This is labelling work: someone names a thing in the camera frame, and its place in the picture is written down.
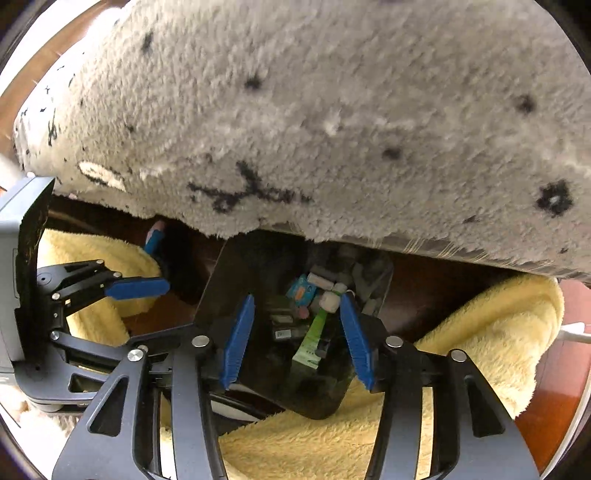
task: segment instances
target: label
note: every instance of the label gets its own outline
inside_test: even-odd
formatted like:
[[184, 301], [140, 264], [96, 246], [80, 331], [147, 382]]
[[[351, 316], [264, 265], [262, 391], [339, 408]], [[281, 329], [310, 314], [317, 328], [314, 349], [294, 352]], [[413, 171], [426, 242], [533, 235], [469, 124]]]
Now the label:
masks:
[[293, 361], [313, 368], [314, 370], [318, 368], [321, 359], [318, 355], [316, 355], [316, 349], [318, 348], [318, 342], [320, 341], [320, 336], [322, 335], [322, 330], [324, 329], [326, 316], [327, 313], [325, 310], [319, 311], [318, 315], [316, 315], [316, 318], [314, 318], [308, 333], [306, 333], [304, 340], [293, 356]]
[[277, 340], [283, 340], [285, 338], [291, 338], [291, 330], [277, 330], [275, 332], [275, 338]]

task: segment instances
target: yellow fleece blanket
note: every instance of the yellow fleece blanket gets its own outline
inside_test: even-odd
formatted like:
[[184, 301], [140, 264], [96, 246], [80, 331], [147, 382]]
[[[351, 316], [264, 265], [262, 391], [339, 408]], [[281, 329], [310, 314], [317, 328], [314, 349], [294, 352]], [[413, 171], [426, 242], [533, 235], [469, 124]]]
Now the yellow fleece blanket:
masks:
[[[159, 273], [141, 249], [113, 239], [46, 231], [41, 241], [39, 265], [93, 258], [103, 258], [110, 269], [125, 276]], [[150, 299], [130, 303], [104, 299], [70, 316], [68, 324], [75, 335], [121, 344], [128, 339], [121, 317], [144, 312], [151, 303]], [[465, 350], [515, 417], [531, 399], [535, 366], [556, 338], [563, 314], [564, 299], [556, 280], [522, 275], [490, 288], [416, 345], [442, 355], [453, 348]], [[223, 436], [220, 446], [229, 478], [363, 479], [382, 402], [382, 394], [368, 393], [355, 380], [338, 411], [326, 420], [286, 411]], [[423, 403], [417, 478], [427, 476], [430, 466], [433, 410], [428, 390]], [[31, 424], [41, 425], [39, 413], [35, 415]], [[171, 432], [166, 427], [161, 429], [161, 455], [163, 474], [175, 478]]]

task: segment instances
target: blue gripper pad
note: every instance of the blue gripper pad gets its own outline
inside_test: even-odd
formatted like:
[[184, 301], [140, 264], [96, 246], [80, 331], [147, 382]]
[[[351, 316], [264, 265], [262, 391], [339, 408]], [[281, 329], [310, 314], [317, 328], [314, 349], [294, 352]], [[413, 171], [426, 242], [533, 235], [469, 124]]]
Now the blue gripper pad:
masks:
[[105, 295], [114, 300], [144, 299], [159, 297], [169, 290], [170, 285], [165, 278], [131, 277], [113, 282], [105, 288]]
[[343, 295], [340, 299], [340, 322], [345, 331], [355, 373], [365, 388], [371, 390], [375, 384], [371, 348], [359, 324], [357, 308], [349, 294]]
[[236, 323], [223, 350], [222, 372], [220, 383], [224, 389], [238, 380], [238, 373], [242, 365], [242, 358], [246, 350], [248, 338], [251, 335], [252, 323], [255, 319], [255, 297], [249, 295], [238, 312]]
[[148, 243], [146, 243], [144, 245], [144, 252], [146, 252], [148, 255], [153, 257], [154, 253], [156, 252], [156, 249], [158, 248], [158, 246], [163, 238], [164, 238], [163, 231], [154, 230], [152, 232], [152, 236], [150, 237], [150, 240], [148, 240]]

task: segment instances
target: white cap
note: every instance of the white cap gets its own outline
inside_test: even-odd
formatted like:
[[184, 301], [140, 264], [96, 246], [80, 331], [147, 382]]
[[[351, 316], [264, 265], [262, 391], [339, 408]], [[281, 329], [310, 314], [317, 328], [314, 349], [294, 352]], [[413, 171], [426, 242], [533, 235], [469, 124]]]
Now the white cap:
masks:
[[339, 309], [340, 296], [333, 291], [325, 291], [320, 298], [320, 308], [329, 313], [335, 313]]
[[335, 286], [333, 287], [333, 291], [335, 293], [338, 293], [339, 295], [342, 295], [343, 293], [345, 293], [347, 291], [347, 285], [345, 285], [344, 283], [335, 283]]
[[318, 288], [322, 288], [322, 290], [332, 290], [332, 287], [335, 286], [330, 280], [326, 280], [324, 277], [314, 275], [313, 273], [308, 275], [308, 283], [316, 285]]

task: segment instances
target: wooden furniture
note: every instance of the wooden furniture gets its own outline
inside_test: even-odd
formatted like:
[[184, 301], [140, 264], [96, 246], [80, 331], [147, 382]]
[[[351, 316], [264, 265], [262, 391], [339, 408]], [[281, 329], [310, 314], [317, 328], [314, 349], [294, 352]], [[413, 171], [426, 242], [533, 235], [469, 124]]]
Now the wooden furniture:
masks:
[[380, 318], [390, 333], [416, 342], [487, 288], [517, 275], [485, 265], [391, 254], [394, 274]]
[[[591, 325], [591, 290], [576, 280], [563, 280], [560, 287], [565, 301], [563, 324]], [[591, 345], [561, 340], [550, 346], [538, 364], [534, 397], [516, 423], [540, 473], [569, 433], [590, 369]]]

